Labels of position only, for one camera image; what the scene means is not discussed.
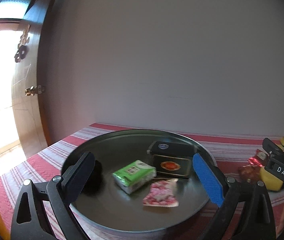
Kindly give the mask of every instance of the bright window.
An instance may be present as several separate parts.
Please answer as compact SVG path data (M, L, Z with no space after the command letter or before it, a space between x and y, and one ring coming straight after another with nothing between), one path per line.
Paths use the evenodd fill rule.
M31 0L2 0L0 2L0 18L22 19Z

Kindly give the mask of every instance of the screw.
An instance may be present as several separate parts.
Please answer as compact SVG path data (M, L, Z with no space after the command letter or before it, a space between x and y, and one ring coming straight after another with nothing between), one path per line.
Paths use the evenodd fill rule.
M226 181L229 182L229 183L234 183L234 182L235 182L235 178L233 178L233 177L227 177L227 178L226 178Z
M62 177L59 176L59 175L57 175L57 176L54 176L52 180L53 180L54 182L59 182L61 179L62 179Z
M263 186L264 186L264 182L261 181L261 180L259 180L259 181L258 181L258 185L259 185L260 187L263 187Z
M26 179L25 181L23 181L23 185L27 186L31 183L31 181L29 179Z

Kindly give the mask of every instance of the striped tablecloth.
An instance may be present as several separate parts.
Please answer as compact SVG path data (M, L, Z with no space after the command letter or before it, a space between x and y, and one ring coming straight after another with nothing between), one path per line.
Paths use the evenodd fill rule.
M94 123L49 146L2 175L0 177L0 214L6 227L9 230L11 229L14 206L20 187L25 179L31 179L34 183L49 181L53 176L60 174L64 160L77 146L98 135L127 129L129 128ZM236 179L239 178L237 168L248 164L247 159L255 154L257 148L262 148L261 145L264 138L253 136L179 134L200 142L213 154L221 171L226 176L233 176ZM275 143L279 143L279 138L270 137L270 139ZM270 193L269 195L273 206L275 223L278 225L284 205L284 190L278 193ZM44 205L56 237L65 239L53 215L50 204L44 203ZM194 224L190 229L182 233L177 239L196 239L213 217L216 210L216 205L210 202L207 203L197 214ZM241 210L242 206L239 204L233 217L233 222L231 222L231 226L225 235L226 239L230 236L231 230L236 226L235 221L239 219ZM78 211L73 210L73 212L92 240L102 239L90 230L90 226Z

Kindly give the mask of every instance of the metal tray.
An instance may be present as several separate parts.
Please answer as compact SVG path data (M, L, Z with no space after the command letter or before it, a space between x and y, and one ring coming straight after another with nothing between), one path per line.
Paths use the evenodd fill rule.
M145 207L142 199L149 193L150 183L126 194L114 182L112 173L127 164L147 162L146 153L153 141L177 142L194 145L207 162L216 166L213 156L201 144L175 133L157 130L124 130L95 137L77 147L66 159L62 174L77 162L84 151L90 151L101 162L103 185L93 194L81 193L73 206L100 230L127 232L161 230L177 225L197 213L209 200L195 172L190 179L179 179L174 208Z

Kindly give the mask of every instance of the blue gripper pad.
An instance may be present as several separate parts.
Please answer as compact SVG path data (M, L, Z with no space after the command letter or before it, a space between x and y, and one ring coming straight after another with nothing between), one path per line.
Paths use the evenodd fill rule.
M210 200L220 207L224 201L223 187L199 153L193 156L193 169Z

